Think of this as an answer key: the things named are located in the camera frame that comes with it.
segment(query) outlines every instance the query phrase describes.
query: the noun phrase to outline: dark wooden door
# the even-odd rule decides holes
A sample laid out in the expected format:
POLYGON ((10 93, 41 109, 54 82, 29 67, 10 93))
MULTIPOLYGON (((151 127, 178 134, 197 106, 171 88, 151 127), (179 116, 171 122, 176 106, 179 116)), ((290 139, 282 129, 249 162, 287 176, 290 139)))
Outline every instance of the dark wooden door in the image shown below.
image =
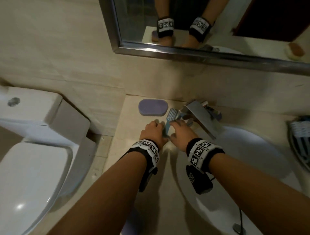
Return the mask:
POLYGON ((310 0, 252 0, 235 36, 291 42, 310 24, 310 0))

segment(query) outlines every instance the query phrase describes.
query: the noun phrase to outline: sink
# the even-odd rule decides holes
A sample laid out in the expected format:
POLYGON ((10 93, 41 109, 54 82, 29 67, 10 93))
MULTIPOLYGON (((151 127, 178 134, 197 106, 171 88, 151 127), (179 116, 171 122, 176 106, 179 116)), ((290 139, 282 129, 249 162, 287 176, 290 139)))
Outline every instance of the sink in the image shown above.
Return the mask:
MULTIPOLYGON (((196 133, 205 140, 211 140, 200 127, 196 129, 196 133)), ((224 132, 212 142, 222 146, 228 155, 301 191, 298 179, 286 157, 263 138, 240 128, 226 126, 224 132)), ((235 223, 240 224, 239 208, 236 203, 216 179, 212 181, 213 189, 209 193, 198 195, 186 175, 185 168, 187 165, 189 162, 186 154, 179 152, 176 173, 179 186, 186 200, 204 220, 222 232, 235 235, 233 225, 235 223)), ((262 234, 243 212, 242 220, 246 234, 262 234)))

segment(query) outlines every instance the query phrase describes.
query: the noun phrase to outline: hand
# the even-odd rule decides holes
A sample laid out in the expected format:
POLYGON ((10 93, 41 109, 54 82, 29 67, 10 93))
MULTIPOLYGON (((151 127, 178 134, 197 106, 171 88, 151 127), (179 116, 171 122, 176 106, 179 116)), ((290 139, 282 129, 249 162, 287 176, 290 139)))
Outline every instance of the hand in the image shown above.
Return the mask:
POLYGON ((173 38, 171 36, 166 36, 163 38, 159 38, 159 43, 162 46, 172 47, 173 46, 173 38))
POLYGON ((150 139, 153 140, 161 150, 164 145, 169 141, 167 138, 164 138, 162 135, 162 131, 164 129, 164 125, 161 123, 156 123, 155 121, 151 121, 149 124, 145 126, 145 130, 141 131, 140 140, 142 139, 150 139))
POLYGON ((187 42, 184 43, 181 47, 197 49, 199 47, 199 44, 200 43, 197 41, 197 39, 194 36, 188 35, 187 42))
POLYGON ((198 138, 197 134, 186 125, 183 120, 170 122, 170 125, 175 129, 175 133, 170 136, 171 142, 181 151, 186 152, 186 147, 189 141, 198 138))

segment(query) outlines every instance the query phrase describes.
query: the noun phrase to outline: chrome faucet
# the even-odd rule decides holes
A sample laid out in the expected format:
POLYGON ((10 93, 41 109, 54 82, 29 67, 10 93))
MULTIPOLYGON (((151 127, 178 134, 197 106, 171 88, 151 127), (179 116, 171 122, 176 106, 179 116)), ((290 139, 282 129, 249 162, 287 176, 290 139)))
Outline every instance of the chrome faucet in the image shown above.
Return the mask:
POLYGON ((183 119, 193 118, 202 129, 214 140, 218 137, 219 131, 216 129, 213 119, 220 120, 221 113, 206 105, 207 102, 193 100, 188 102, 181 109, 183 119))

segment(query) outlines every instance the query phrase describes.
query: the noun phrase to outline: toilet seat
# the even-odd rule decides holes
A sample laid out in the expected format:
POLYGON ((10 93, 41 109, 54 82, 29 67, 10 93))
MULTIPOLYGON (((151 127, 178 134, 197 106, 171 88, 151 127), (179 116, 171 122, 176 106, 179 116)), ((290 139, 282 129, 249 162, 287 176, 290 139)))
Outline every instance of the toilet seat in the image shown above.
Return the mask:
POLYGON ((66 179, 72 151, 21 142, 0 162, 0 234, 25 235, 55 202, 66 179))

